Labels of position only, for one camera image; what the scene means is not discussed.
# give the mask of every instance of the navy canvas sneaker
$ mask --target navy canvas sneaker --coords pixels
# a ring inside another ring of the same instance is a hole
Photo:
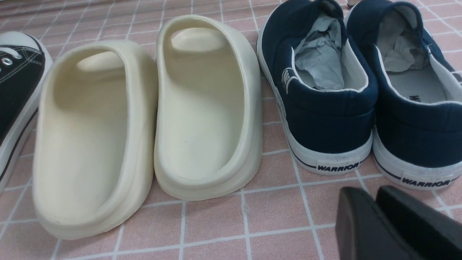
[[[257,56],[305,169],[336,175],[370,152],[377,82],[334,0],[288,0],[269,16]]]
[[[462,173],[462,78],[408,2],[363,0],[346,24],[379,82],[379,170],[411,189],[447,187]]]

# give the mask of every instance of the cream slide sandal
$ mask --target cream slide sandal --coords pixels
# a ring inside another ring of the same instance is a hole
[[[162,27],[157,57],[154,168],[161,188],[185,200],[240,189],[258,170],[263,140],[251,45],[223,23],[185,15]]]
[[[132,216],[153,178],[157,65],[129,41],[58,58],[43,85],[33,165],[42,226],[61,239],[97,235]]]

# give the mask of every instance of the canvas upper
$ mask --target canvas upper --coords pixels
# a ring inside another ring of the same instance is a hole
[[[425,82],[421,76],[410,78],[406,83],[391,83],[377,47],[380,24],[391,11],[398,12],[408,22],[417,43],[426,51],[427,66],[430,66],[426,68],[439,83]],[[445,167],[461,162],[462,78],[445,60],[441,49],[423,27],[418,8],[408,2],[363,0],[351,11],[347,30],[379,82],[376,126],[385,148],[399,159],[421,167]],[[412,89],[411,86],[417,82],[420,85]],[[441,100],[425,102],[419,95],[405,95],[431,89],[432,84],[443,86]]]
[[[307,87],[296,73],[294,49],[307,36],[321,12],[340,22],[341,44],[349,43],[358,61],[358,68],[352,69],[362,71],[367,82],[361,89],[323,92]],[[328,154],[344,153],[364,145],[371,135],[377,84],[366,60],[347,34],[341,7],[333,0],[288,0],[269,16],[260,37],[264,61],[297,142]]]

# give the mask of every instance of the white shoe sole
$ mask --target white shoe sole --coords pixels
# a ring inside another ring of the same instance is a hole
[[[462,174],[462,162],[426,168],[403,161],[389,152],[374,128],[374,158],[379,171],[399,186],[419,191],[440,190],[451,185]]]
[[[310,150],[301,145],[299,142],[297,142],[297,140],[293,137],[285,117],[286,109],[284,107],[284,103],[282,102],[282,98],[279,94],[279,91],[273,82],[273,78],[271,77],[271,73],[269,72],[269,68],[266,64],[265,57],[263,56],[263,51],[261,48],[261,39],[265,31],[265,27],[266,22],[258,35],[256,47],[257,57],[258,61],[260,62],[260,66],[263,70],[263,73],[265,74],[266,79],[268,80],[271,89],[274,93],[274,96],[276,97],[279,115],[283,122],[284,133],[289,143],[290,150],[295,155],[297,162],[304,169],[312,173],[321,175],[340,175],[357,169],[371,152],[372,132],[365,144],[363,144],[355,150],[340,154],[327,154]]]
[[[51,68],[51,65],[53,64],[53,59],[45,46],[43,46],[37,39],[35,40],[38,42],[40,48],[45,54],[45,68],[43,69],[42,78],[40,79],[37,87],[32,95],[30,95],[29,100],[24,105],[21,113],[16,118],[16,121],[11,126],[10,131],[0,146],[0,194],[8,184],[24,144],[36,125],[42,84],[45,76]]]

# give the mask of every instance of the brand logo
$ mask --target brand logo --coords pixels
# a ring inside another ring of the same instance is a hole
[[[282,83],[286,87],[286,93],[289,93],[289,84],[293,79],[296,79],[296,76],[290,76],[290,71],[293,71],[292,68],[285,68],[282,72]]]
[[[409,99],[412,101],[420,102],[420,97],[419,96],[409,96]]]
[[[328,167],[328,166],[318,165],[318,170],[326,171],[326,172],[341,172],[341,171],[346,171],[346,170],[352,170],[358,166],[359,166],[359,162],[355,164],[350,164],[347,166],[340,166],[340,167]]]
[[[445,180],[445,181],[438,181],[438,182],[423,182],[423,181],[416,181],[416,180],[411,180],[407,178],[402,178],[402,182],[406,183],[408,185],[413,185],[416,187],[441,187],[441,186],[446,186],[451,183],[450,180]]]

